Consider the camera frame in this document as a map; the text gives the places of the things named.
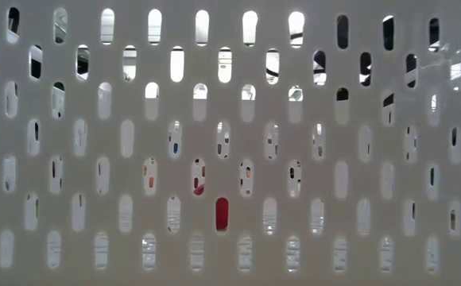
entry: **perforated plastic panel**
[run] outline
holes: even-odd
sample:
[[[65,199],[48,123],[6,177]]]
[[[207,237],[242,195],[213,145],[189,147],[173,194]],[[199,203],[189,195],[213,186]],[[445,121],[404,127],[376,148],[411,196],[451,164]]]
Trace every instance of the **perforated plastic panel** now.
[[[461,1],[0,0],[0,284],[120,283],[461,284]]]

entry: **plastic basket wall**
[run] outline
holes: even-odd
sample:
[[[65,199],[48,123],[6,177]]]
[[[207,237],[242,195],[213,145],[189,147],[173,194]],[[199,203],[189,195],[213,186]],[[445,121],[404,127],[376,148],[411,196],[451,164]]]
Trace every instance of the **plastic basket wall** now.
[[[0,284],[122,282],[461,284],[461,1],[0,1]]]

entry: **laundry basket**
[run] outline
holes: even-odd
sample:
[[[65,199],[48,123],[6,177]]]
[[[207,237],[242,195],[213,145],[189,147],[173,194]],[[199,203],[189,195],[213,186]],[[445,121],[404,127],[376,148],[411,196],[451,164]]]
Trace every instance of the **laundry basket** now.
[[[461,285],[461,1],[0,0],[0,284]]]

